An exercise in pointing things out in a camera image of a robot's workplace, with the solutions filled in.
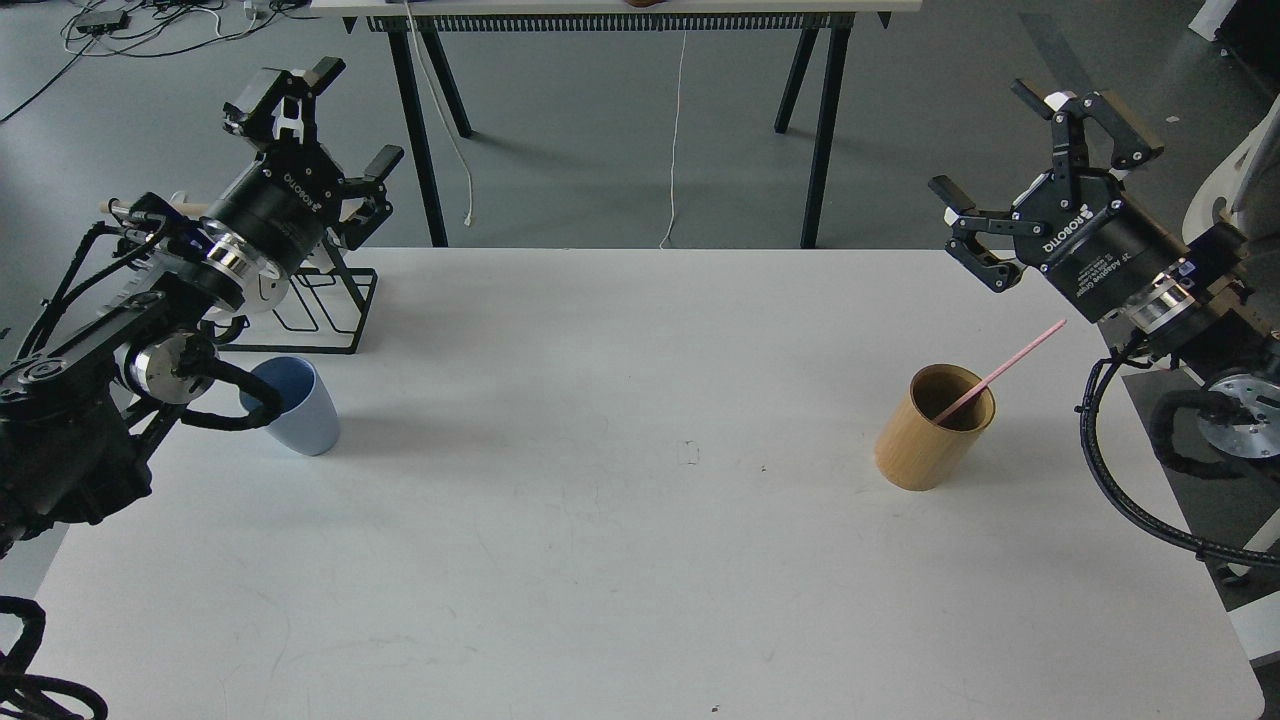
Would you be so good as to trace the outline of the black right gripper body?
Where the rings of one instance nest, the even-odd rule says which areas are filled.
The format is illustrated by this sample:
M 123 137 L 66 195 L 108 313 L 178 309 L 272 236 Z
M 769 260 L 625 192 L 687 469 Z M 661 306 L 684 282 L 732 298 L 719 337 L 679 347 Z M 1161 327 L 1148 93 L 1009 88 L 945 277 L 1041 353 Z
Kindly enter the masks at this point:
M 1120 309 L 1189 254 L 1110 174 L 1083 176 L 1078 201 L 1066 208 L 1059 197 L 1064 186 L 1046 172 L 1015 199 L 1012 211 L 1042 228 L 1014 240 L 1015 256 L 1088 322 Z

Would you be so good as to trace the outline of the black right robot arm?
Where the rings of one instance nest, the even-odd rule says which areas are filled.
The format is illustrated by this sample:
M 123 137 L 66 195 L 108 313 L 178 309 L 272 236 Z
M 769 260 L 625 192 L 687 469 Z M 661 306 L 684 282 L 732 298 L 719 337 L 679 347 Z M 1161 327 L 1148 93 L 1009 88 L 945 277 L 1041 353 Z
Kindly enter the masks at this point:
M 1248 304 L 1252 288 L 1239 272 L 1245 236 L 1216 222 L 1184 242 L 1130 197 L 1123 174 L 1164 145 L 1115 94 L 1046 96 L 1021 79 L 1011 90 L 1050 127 L 1050 168 L 1006 210 L 980 210 L 947 176 L 932 178 L 946 206 L 947 254 L 996 293 L 1033 270 L 1088 322 L 1129 322 L 1129 341 L 1093 365 L 1076 407 L 1097 486 L 1129 521 L 1198 559 L 1276 568 L 1275 553 L 1193 536 L 1143 509 L 1108 470 L 1098 437 L 1117 370 L 1167 359 L 1201 383 L 1156 400 L 1157 460 L 1206 480 L 1277 470 L 1277 331 Z

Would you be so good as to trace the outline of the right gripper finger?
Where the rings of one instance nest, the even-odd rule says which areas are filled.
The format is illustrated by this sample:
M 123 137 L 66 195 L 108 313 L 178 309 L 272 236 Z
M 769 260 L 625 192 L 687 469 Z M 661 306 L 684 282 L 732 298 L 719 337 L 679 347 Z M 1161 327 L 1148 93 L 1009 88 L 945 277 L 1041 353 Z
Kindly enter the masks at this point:
M 1016 204 L 1009 210 L 980 210 L 947 176 L 931 178 L 928 187 L 946 206 L 943 222 L 951 229 L 946 252 L 959 260 L 988 290 L 1002 293 L 1016 286 L 1028 266 L 1042 272 L 1042 259 L 1030 255 L 1030 246 L 1042 238 L 1039 222 L 1021 217 Z M 998 258 L 980 241 L 980 234 L 1002 234 L 1015 238 L 1015 258 Z
M 1112 177 L 1120 181 L 1165 152 L 1165 142 L 1112 91 L 1092 91 L 1082 97 L 1070 91 L 1043 95 L 1021 78 L 1015 78 L 1010 90 L 1050 123 L 1050 187 L 1059 201 L 1080 200 L 1087 179 Z M 1106 167 L 1097 167 L 1091 160 L 1085 137 L 1091 122 L 1110 140 Z

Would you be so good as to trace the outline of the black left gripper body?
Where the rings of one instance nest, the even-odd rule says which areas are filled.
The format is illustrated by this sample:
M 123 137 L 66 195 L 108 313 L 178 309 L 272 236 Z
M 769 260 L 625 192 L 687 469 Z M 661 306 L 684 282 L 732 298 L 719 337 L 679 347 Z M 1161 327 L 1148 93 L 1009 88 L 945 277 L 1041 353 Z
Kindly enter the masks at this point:
M 343 173 L 324 146 L 271 146 L 209 208 L 210 234 L 230 232 L 285 274 L 337 227 Z

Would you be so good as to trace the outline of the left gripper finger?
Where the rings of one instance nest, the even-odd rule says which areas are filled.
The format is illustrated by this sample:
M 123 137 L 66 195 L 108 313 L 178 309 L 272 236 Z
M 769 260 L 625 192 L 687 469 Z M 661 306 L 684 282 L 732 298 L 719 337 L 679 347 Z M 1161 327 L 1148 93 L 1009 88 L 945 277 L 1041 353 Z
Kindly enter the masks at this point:
M 276 143 L 317 141 L 317 97 L 346 69 L 338 56 L 324 56 L 308 70 L 262 68 L 244 91 L 223 105 L 223 129 L 265 152 Z
M 399 165 L 404 150 L 385 145 L 366 165 L 360 178 L 340 178 L 338 222 L 330 228 L 332 243 L 344 251 L 361 249 L 392 215 L 387 178 Z

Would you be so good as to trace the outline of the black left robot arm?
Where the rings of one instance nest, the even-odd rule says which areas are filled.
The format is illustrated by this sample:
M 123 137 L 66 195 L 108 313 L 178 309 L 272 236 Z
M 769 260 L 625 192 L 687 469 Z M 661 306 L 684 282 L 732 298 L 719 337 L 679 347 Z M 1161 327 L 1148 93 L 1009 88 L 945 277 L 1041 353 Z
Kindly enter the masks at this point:
M 330 272 L 392 214 L 387 145 L 347 177 L 317 140 L 315 106 L 344 70 L 262 69 L 223 108 L 253 161 L 207 208 L 155 193 L 105 205 L 3 370 L 3 550 L 59 523 L 99 524 L 151 492 L 148 460 L 175 424 L 250 430 L 282 393 L 223 361 L 269 281 Z

